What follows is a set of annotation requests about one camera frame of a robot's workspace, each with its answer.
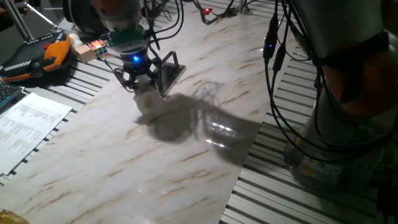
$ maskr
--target table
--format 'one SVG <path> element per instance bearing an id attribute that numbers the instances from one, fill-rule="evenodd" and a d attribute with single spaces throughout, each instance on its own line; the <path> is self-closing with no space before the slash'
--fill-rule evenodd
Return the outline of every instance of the table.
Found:
<path id="1" fill-rule="evenodd" d="M 269 107 L 269 20 L 206 26 L 185 10 L 181 33 L 161 42 L 161 57 L 174 50 L 187 66 L 162 110 L 142 116 L 111 78 L 2 189 L 1 208 L 31 224 L 218 222 Z"/>

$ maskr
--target paper sheet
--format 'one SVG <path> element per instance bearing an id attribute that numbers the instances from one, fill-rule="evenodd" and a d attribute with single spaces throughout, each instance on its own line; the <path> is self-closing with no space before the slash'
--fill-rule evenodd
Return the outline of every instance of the paper sheet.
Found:
<path id="1" fill-rule="evenodd" d="M 34 93 L 0 118 L 0 174 L 8 174 L 72 108 Z"/>

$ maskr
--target rubik's cube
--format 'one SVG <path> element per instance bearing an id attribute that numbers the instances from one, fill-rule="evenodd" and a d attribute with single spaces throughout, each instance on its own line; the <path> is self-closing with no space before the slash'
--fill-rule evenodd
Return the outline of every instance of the rubik's cube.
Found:
<path id="1" fill-rule="evenodd" d="M 97 60 L 104 59 L 109 56 L 106 46 L 102 40 L 96 40 L 88 44 L 88 46 L 93 50 Z"/>

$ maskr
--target blue led light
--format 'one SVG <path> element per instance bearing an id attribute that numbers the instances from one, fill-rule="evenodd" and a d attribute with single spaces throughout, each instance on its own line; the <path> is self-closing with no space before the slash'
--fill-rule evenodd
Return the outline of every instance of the blue led light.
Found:
<path id="1" fill-rule="evenodd" d="M 132 59 L 134 62 L 138 63 L 140 61 L 140 58 L 136 55 L 132 56 Z"/>

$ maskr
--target black keyboard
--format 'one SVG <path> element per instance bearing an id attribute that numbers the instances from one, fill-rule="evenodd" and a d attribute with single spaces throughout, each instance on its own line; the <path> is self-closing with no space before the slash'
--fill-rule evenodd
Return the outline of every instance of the black keyboard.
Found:
<path id="1" fill-rule="evenodd" d="M 20 92 L 21 87 L 0 82 L 0 111 L 7 106 Z"/>

